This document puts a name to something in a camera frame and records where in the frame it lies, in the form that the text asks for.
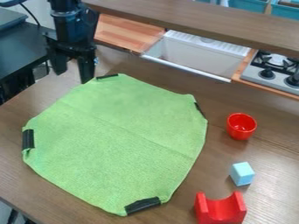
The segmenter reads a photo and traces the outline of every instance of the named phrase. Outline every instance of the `black stove top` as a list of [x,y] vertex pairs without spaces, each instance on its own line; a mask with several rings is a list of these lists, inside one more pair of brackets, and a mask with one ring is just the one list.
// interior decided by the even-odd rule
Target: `black stove top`
[[251,62],[252,66],[275,71],[277,73],[293,75],[299,68],[299,59],[292,59],[280,54],[258,51]]

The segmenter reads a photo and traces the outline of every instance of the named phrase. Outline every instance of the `black clip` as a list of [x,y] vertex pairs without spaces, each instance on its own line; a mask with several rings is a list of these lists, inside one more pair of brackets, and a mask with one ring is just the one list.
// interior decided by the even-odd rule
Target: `black clip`
[[33,149],[34,148],[34,130],[27,129],[23,131],[23,145],[22,149]]
[[161,201],[158,197],[150,198],[150,199],[142,199],[138,200],[128,206],[125,206],[125,210],[127,212],[127,215],[140,212],[144,209],[150,208],[150,207],[156,207],[160,206]]
[[108,75],[104,75],[104,76],[98,76],[95,79],[96,80],[103,80],[103,79],[110,78],[110,77],[115,77],[115,76],[118,76],[118,73],[108,74]]
[[205,113],[201,110],[198,103],[194,102],[196,109],[200,112],[200,114],[205,118]]

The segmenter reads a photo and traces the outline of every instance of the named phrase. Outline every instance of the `red arch block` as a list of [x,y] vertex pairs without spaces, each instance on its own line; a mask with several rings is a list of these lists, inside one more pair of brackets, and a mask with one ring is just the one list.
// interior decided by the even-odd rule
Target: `red arch block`
[[241,192],[220,200],[207,199],[203,192],[198,192],[194,208],[198,224],[241,223],[247,212]]

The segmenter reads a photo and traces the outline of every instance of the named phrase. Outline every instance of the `green cloth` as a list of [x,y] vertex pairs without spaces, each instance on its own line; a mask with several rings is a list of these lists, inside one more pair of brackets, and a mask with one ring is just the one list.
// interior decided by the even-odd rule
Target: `green cloth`
[[190,94],[175,94],[125,74],[93,79],[32,118],[33,149],[23,160],[56,186],[112,214],[182,183],[207,127]]

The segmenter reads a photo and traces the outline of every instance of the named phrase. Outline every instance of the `red cup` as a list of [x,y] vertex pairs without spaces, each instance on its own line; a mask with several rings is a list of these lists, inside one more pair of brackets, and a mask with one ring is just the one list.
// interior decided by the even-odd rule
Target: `red cup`
[[257,123],[250,115],[235,113],[227,118],[227,132],[237,140],[247,140],[254,133],[256,127]]

